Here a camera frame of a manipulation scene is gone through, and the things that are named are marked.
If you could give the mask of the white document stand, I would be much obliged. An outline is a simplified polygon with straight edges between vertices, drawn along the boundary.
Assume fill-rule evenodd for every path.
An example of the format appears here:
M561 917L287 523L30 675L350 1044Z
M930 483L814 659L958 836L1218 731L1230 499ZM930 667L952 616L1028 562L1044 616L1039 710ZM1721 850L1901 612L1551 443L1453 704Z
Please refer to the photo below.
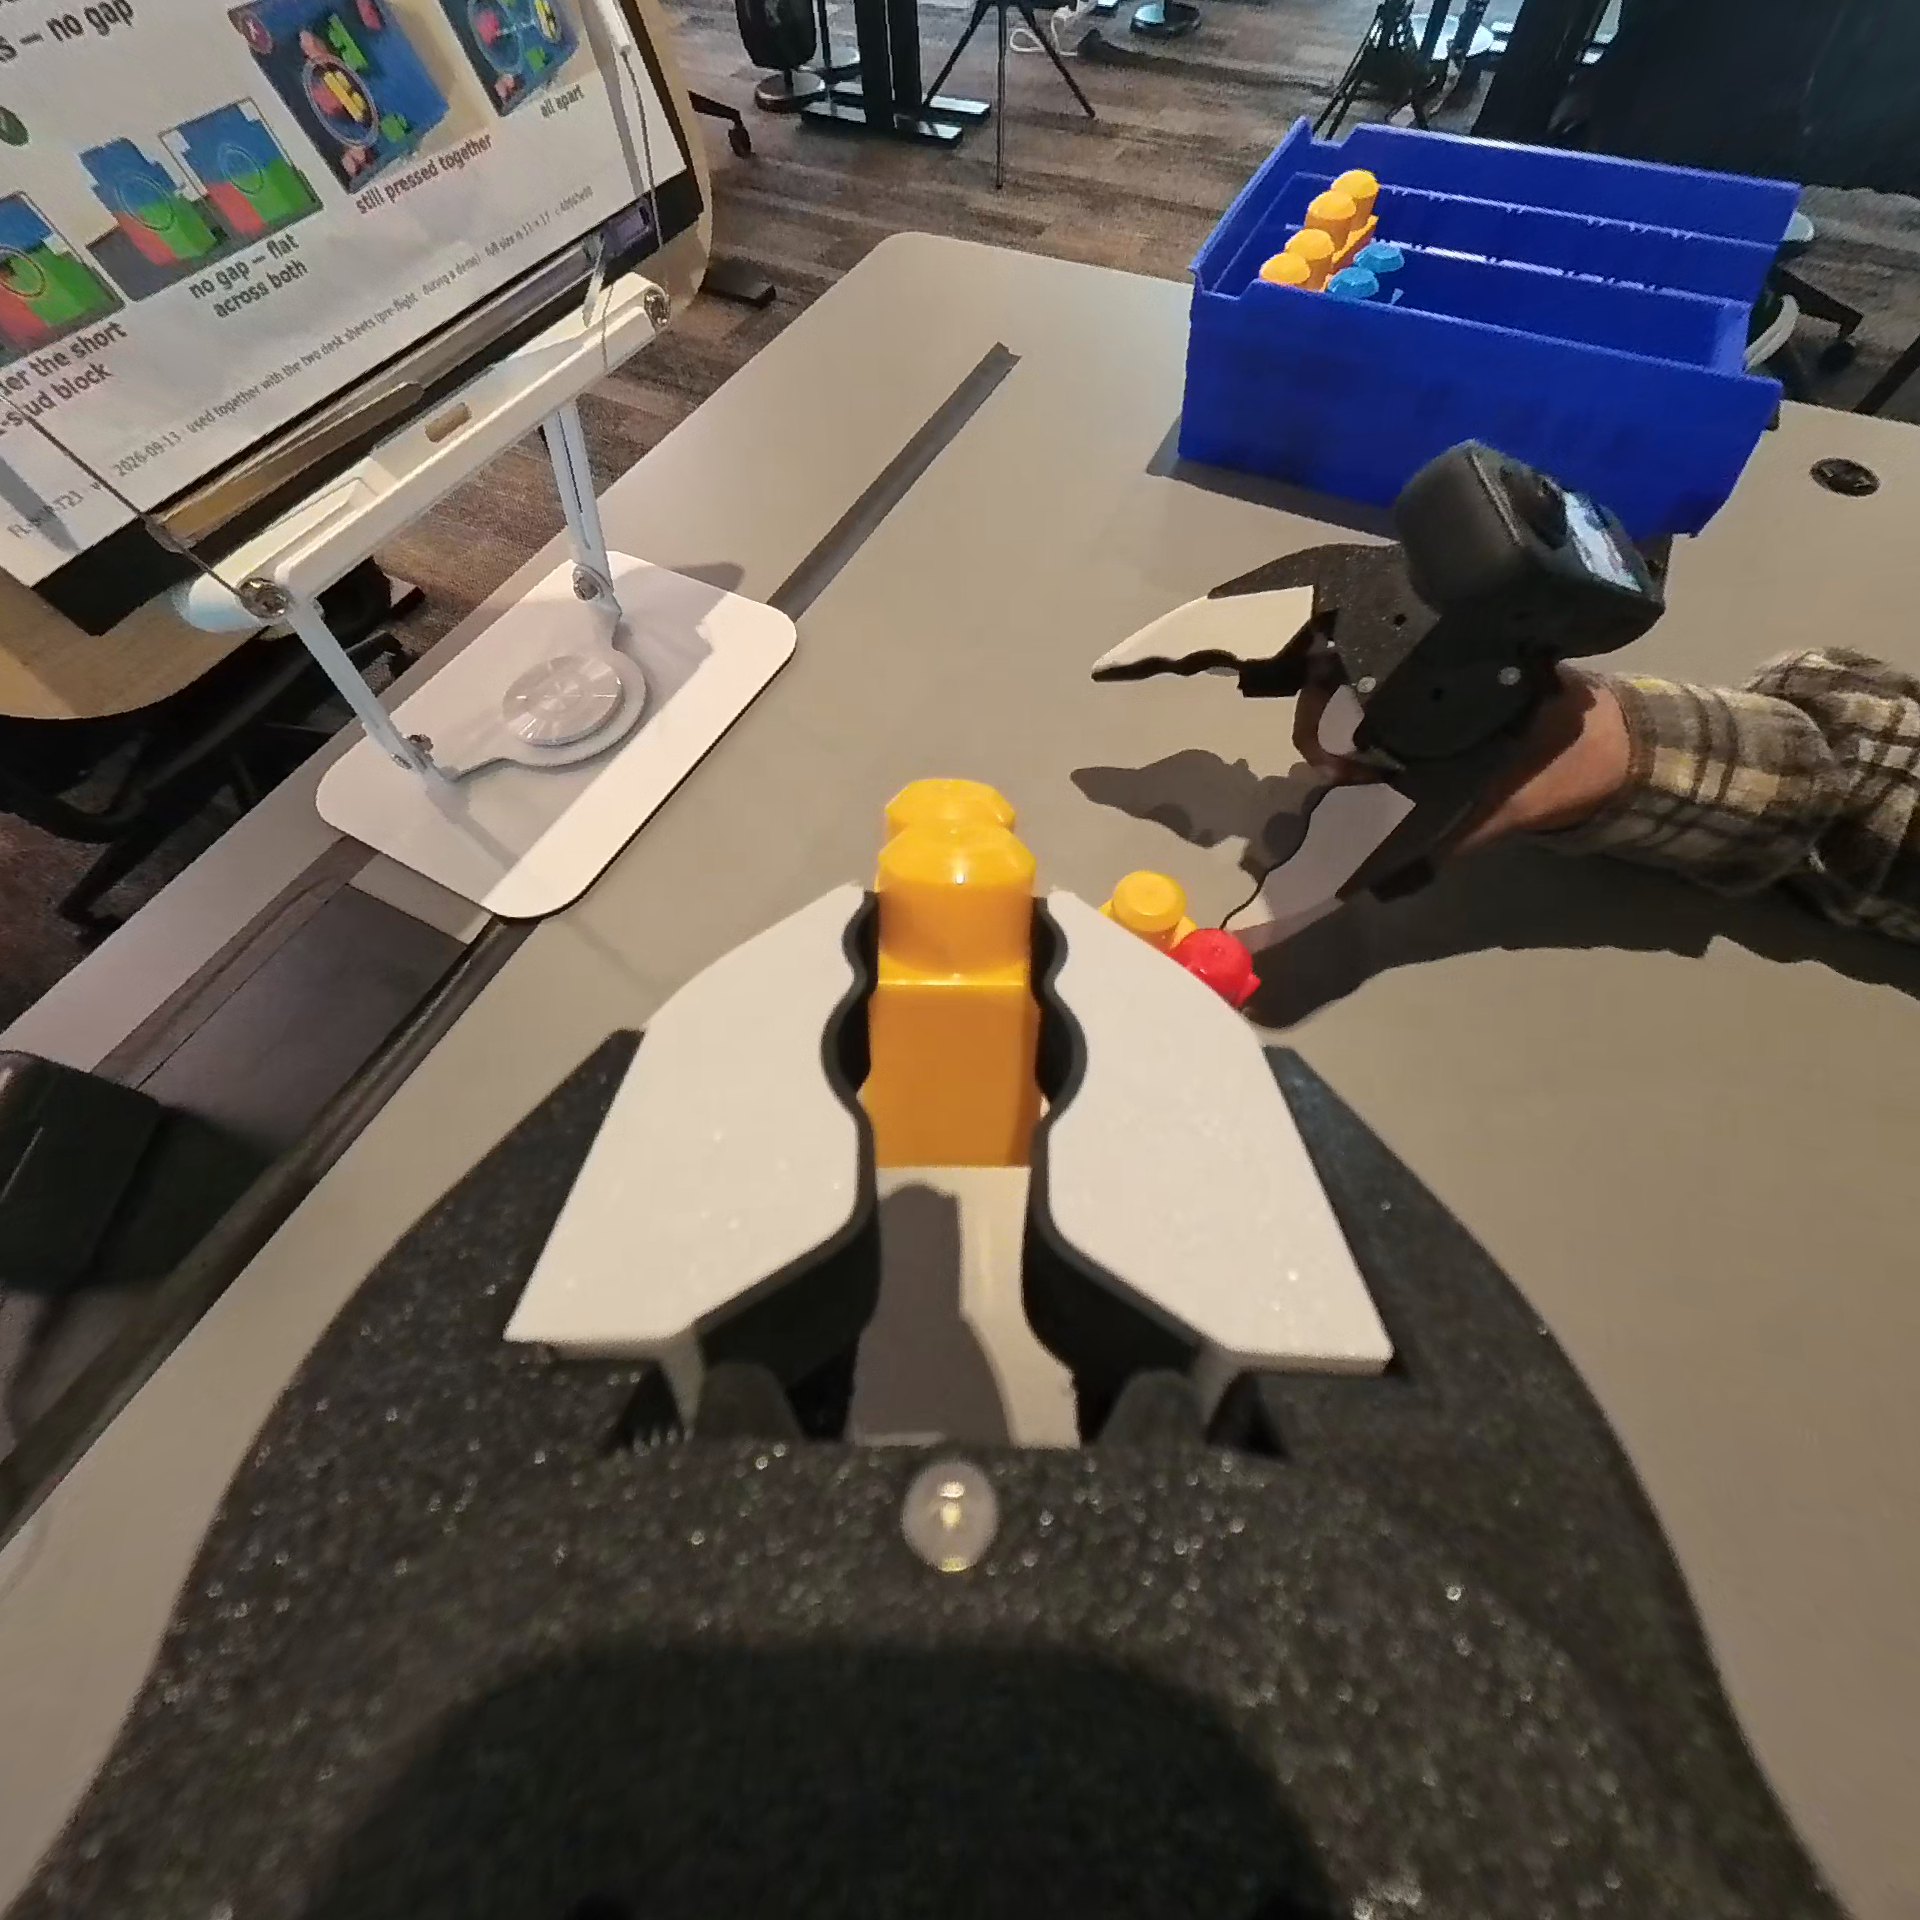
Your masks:
M173 698L247 640L293 640L358 723L322 822L468 906L574 903L759 698L789 615L645 560L598 503L581 403L701 291L712 216L696 107L658 5L621 5L688 136L690 228L610 224L154 512L28 588L4 574L4 718L89 723ZM393 540L538 437L560 560L397 707L324 610Z

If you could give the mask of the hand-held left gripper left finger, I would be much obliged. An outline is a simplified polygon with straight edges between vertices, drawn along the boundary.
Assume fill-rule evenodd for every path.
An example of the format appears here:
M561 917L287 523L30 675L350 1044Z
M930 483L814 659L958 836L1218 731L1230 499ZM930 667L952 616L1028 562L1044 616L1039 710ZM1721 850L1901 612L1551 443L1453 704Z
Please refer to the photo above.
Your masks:
M842 883L724 951L641 1028L504 1339L696 1388L768 1374L845 1426L878 1308L878 1173L857 1090L873 898Z

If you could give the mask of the blue plastic bin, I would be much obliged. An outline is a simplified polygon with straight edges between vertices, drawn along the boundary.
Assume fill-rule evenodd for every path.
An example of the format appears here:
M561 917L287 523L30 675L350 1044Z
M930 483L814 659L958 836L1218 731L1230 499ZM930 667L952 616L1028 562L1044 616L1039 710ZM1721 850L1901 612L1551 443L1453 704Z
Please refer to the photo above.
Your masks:
M1378 298L1261 266L1332 181L1378 181ZM1743 368L1796 182L1468 134L1297 120L1190 260L1178 452L1389 508L1480 440L1585 492L1633 540L1695 536L1781 384Z

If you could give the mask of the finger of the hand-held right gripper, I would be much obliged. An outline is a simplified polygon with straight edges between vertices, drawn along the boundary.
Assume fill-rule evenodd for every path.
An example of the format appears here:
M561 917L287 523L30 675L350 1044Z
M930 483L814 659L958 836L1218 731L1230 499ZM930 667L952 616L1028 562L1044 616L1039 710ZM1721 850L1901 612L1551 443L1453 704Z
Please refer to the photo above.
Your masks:
M1296 767L1285 807L1249 843L1255 892L1226 917L1230 932L1300 932L1337 906L1358 870L1358 784Z
M1287 659L1310 628L1312 600L1312 588L1196 596L1092 661L1092 684L1230 677L1241 687L1289 687Z

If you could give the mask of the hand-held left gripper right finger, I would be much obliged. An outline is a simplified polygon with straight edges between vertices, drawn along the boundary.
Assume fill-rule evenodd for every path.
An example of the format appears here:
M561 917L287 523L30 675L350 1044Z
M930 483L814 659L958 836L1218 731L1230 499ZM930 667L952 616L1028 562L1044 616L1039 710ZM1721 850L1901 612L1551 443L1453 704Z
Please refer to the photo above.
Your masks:
M1023 1318L1077 1429L1142 1375L1201 1423L1242 1380L1385 1375L1391 1334L1255 1028L1064 890L1032 938Z

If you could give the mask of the person's right hand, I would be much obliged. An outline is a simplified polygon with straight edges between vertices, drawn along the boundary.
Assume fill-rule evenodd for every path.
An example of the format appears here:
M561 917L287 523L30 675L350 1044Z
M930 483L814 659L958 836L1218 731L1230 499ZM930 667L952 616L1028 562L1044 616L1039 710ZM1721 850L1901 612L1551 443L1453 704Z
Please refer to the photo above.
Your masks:
M1509 839L1569 831L1618 799L1633 744L1615 679L1562 664L1518 755L1485 790L1447 850L1453 856Z

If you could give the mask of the black office chair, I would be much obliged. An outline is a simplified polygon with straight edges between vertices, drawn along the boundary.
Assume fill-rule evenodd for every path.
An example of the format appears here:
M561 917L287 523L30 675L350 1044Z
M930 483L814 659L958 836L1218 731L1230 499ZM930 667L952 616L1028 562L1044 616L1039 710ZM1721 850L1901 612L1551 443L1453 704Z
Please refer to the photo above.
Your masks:
M293 640L247 640L165 702L4 720L1 1021L10 1023L348 724Z

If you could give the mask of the black power adapter cube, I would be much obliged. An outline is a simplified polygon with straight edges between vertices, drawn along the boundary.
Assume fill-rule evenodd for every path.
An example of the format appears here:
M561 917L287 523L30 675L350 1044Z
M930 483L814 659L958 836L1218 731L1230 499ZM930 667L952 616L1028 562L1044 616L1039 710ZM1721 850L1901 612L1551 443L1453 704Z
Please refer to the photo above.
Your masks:
M190 1259L268 1160L143 1090L1 1056L1 1288L57 1301L151 1287Z

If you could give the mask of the printed instruction sheet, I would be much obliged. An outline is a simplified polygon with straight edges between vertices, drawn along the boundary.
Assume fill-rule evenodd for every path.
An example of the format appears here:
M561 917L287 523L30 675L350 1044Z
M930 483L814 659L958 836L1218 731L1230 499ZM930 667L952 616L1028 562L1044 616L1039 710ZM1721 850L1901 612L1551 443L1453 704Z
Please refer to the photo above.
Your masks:
M569 244L704 207L621 5L36 3L1 34L28 588Z

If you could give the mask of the black tripod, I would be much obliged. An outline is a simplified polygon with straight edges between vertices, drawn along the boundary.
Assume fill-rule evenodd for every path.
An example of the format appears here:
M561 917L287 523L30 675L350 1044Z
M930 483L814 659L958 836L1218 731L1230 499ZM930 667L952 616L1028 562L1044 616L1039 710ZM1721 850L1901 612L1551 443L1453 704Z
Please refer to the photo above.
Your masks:
M951 95L946 92L946 82L952 77L952 69L958 67L959 58L968 51L973 37L977 37L986 20L993 28L993 88L985 106L962 106L958 103L958 95ZM967 24L952 43L952 47L949 51L949 58L933 76L933 80L922 87L919 109L934 120L952 120L962 126L985 124L991 127L993 192L1001 192L1005 188L1005 130L1010 106L1010 63L1014 55L1014 24L1036 43L1049 69L1068 87L1068 94L1071 95L1077 109L1089 124L1096 124L1096 107L1084 88L1080 80L1069 69L1069 59L1058 43L1058 28L1039 20L1038 5L973 3L967 13Z
M1317 136L1334 136L1352 109L1383 107L1389 124L1429 130L1477 82L1489 47L1489 3L1380 3L1360 37L1328 106L1312 120Z

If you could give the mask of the yellow single-stud mega block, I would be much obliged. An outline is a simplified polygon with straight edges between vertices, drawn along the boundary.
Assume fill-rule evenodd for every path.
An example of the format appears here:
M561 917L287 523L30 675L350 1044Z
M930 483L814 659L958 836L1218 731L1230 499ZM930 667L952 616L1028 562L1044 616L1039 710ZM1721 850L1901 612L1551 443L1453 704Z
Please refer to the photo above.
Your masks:
M1098 911L1159 952L1175 952L1196 932L1183 887L1159 870L1120 876Z

